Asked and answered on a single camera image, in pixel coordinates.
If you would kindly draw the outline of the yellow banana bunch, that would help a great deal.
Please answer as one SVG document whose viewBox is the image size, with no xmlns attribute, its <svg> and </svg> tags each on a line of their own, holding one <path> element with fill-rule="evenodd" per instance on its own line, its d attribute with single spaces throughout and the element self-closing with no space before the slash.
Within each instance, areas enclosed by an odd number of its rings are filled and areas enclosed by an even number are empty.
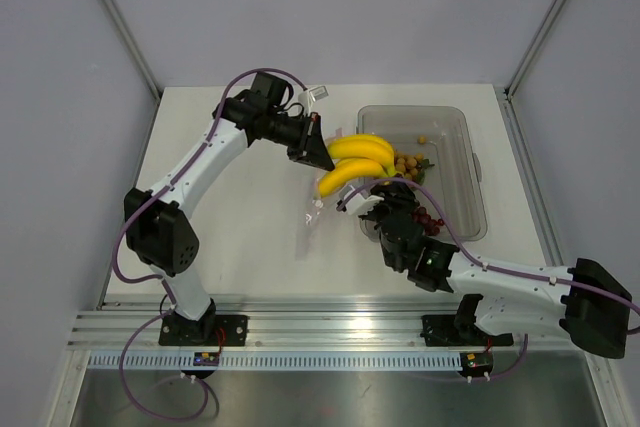
<svg viewBox="0 0 640 427">
<path fill-rule="evenodd" d="M 321 197 L 328 197 L 348 182 L 362 178 L 388 178 L 396 175 L 394 149 L 389 142 L 372 134 L 338 138 L 328 145 L 335 168 L 318 184 Z"/>
</svg>

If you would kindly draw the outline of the clear red-dotted zip bag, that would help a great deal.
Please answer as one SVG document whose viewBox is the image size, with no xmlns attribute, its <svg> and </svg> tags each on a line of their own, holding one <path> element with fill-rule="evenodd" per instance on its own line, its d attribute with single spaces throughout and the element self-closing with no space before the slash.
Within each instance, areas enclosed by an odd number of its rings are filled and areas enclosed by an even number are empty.
<svg viewBox="0 0 640 427">
<path fill-rule="evenodd" d="M 327 171 L 317 167 L 306 168 L 303 177 L 299 180 L 300 190 L 296 200 L 295 217 L 294 258 L 296 261 L 305 261 L 310 257 L 320 237 L 321 228 L 325 227 L 331 215 L 336 213 L 337 195 L 321 197 L 318 193 L 318 184 L 325 174 Z"/>
</svg>

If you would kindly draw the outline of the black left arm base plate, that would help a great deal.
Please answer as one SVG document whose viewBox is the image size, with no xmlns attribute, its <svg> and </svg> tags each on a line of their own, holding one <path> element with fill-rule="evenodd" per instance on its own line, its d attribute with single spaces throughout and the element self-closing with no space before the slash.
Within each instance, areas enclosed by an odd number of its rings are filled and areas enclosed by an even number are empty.
<svg viewBox="0 0 640 427">
<path fill-rule="evenodd" d="M 199 321 L 170 315 L 162 320 L 158 344 L 165 347 L 243 347 L 248 320 L 244 315 L 215 315 Z"/>
</svg>

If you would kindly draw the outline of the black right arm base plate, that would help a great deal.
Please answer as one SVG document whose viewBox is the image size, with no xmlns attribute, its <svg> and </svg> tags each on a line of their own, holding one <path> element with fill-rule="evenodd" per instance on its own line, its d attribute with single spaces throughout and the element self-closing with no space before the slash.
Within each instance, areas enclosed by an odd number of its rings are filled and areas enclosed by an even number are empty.
<svg viewBox="0 0 640 427">
<path fill-rule="evenodd" d="M 453 314 L 427 314 L 421 317 L 420 337 L 427 347 L 510 347 L 512 334 L 491 336 L 475 325 L 459 329 Z"/>
</svg>

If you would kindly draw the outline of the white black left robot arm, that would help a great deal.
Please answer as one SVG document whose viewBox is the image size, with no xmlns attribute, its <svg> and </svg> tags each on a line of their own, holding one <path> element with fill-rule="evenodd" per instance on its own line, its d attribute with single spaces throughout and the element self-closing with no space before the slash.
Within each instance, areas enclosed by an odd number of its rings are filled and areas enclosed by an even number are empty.
<svg viewBox="0 0 640 427">
<path fill-rule="evenodd" d="M 301 110 L 285 105 L 298 79 L 278 69 L 249 71 L 251 86 L 236 95 L 223 93 L 213 120 L 189 153 L 162 180 L 147 190 L 132 188 L 124 199 L 122 240 L 159 279 L 170 302 L 162 313 L 162 346 L 242 346 L 248 320 L 216 315 L 193 265 L 200 243 L 190 218 L 223 170 L 256 140 L 282 145 L 296 163 L 331 171 L 334 164 L 324 143 L 321 117 L 314 102 L 328 95 L 325 87 L 302 87 Z"/>
</svg>

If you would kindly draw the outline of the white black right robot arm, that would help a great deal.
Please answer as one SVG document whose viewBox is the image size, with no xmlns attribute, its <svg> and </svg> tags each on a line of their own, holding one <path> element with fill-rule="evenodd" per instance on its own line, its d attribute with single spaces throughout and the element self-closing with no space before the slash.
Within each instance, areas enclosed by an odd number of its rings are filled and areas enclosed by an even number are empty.
<svg viewBox="0 0 640 427">
<path fill-rule="evenodd" d="M 598 262 L 572 266 L 499 264 L 474 255 L 459 239 L 426 234 L 418 202 L 406 180 L 369 186 L 376 205 L 363 214 L 373 223 L 384 263 L 427 292 L 461 301 L 450 328 L 462 343 L 482 345 L 513 334 L 569 339 L 600 357 L 621 359 L 634 331 L 631 294 Z"/>
</svg>

